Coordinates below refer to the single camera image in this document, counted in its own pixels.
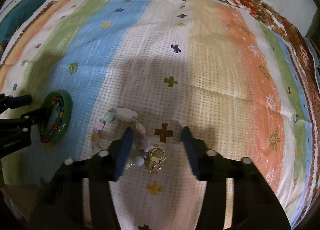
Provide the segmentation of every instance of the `blue stripe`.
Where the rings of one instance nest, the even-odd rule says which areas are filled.
[[[294,226],[298,217],[300,216],[300,214],[302,213],[302,209],[304,207],[304,202],[307,196],[307,192],[308,192],[308,180],[310,177],[310,173],[311,173],[311,159],[312,159],[312,149],[311,149],[311,139],[312,139],[312,126],[311,126],[311,122],[310,122],[310,117],[309,117],[309,112],[307,108],[304,108],[304,106],[308,106],[307,104],[307,99],[306,96],[303,92],[303,88],[302,85],[300,84],[300,81],[298,79],[298,74],[295,71],[294,67],[293,67],[293,63],[291,62],[290,59],[290,55],[288,52],[288,49],[285,45],[285,43],[283,42],[282,38],[278,35],[275,34],[276,38],[279,41],[280,47],[282,49],[282,51],[284,52],[285,55],[285,59],[289,65],[291,74],[292,74],[292,78],[297,86],[298,89],[298,93],[300,96],[300,102],[301,102],[301,108],[303,110],[303,114],[304,117],[306,119],[305,122],[305,130],[306,130],[306,169],[305,169],[305,177],[304,177],[304,182],[303,182],[303,188],[302,191],[300,193],[300,196],[298,198],[298,202],[296,204],[296,210],[293,213],[292,217],[290,218],[290,224],[291,226]]]
[[[46,154],[41,148],[39,136],[33,148],[27,152],[29,161],[26,182],[39,183],[40,176],[50,180],[65,158],[80,158],[90,121],[93,105],[98,97],[109,63],[124,33],[133,26],[152,0],[110,0],[78,31],[68,46],[65,56],[52,69],[51,81],[46,87],[48,93],[56,89],[67,90],[73,99],[70,125],[64,138],[53,154]],[[102,28],[103,22],[111,22]],[[77,62],[78,71],[70,75],[71,63]]]

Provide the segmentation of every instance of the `navy blue cross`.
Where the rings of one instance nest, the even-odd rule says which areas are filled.
[[[149,229],[149,226],[147,226],[147,225],[143,225],[143,227],[139,226],[138,229],[139,230],[152,230],[152,229]]]
[[[176,45],[171,45],[171,48],[174,49],[174,52],[178,54],[178,52],[181,52],[181,49],[179,49],[179,45],[176,44]]]

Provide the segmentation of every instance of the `colorful cloth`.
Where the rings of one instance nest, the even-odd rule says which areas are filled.
[[[104,112],[138,113],[168,158],[157,175],[132,167],[110,184],[122,229],[195,228],[205,182],[191,173],[185,125],[226,158],[251,157],[292,227],[319,193],[314,62],[297,29],[260,0],[48,0],[9,42],[0,88],[34,99],[2,118],[38,108],[52,90],[73,99],[60,143],[42,144],[33,128],[32,145],[2,160],[6,183],[49,181],[65,158],[99,151],[91,133]],[[107,124],[100,145],[126,126]],[[89,224],[87,189],[84,210]]]

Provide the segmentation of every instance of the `orange stripe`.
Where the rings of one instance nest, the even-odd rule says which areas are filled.
[[[217,5],[221,10],[221,18],[225,21],[225,28],[230,39],[240,53],[244,73],[247,74],[245,81],[248,93],[247,104],[251,106],[252,124],[254,125],[254,135],[250,137],[252,141],[247,144],[247,156],[254,161],[265,177],[274,169],[275,179],[270,181],[270,186],[276,192],[284,156],[285,137],[283,119],[279,114],[281,107],[279,94],[271,76],[268,77],[267,61],[258,47],[256,37],[250,32],[240,12],[220,3]],[[256,49],[256,54],[248,48],[251,45]],[[273,95],[276,104],[275,111],[268,108],[267,97],[270,94]],[[277,143],[277,151],[269,143],[269,138],[275,130],[280,139],[280,142]]]
[[[3,89],[4,82],[10,71],[10,68],[19,61],[26,45],[28,45],[34,36],[36,36],[36,34],[46,25],[54,13],[60,10],[70,1],[71,0],[60,0],[56,2],[23,33],[19,41],[10,52],[9,56],[0,67],[0,90]]]

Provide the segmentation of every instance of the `green cross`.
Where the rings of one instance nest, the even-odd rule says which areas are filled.
[[[177,82],[177,81],[174,81],[173,79],[174,79],[174,77],[172,77],[172,76],[169,76],[169,78],[165,78],[165,79],[164,79],[164,82],[165,82],[165,83],[168,83],[168,87],[169,87],[169,88],[172,88],[172,87],[173,87],[173,84],[177,84],[177,85],[178,85],[178,82]]]

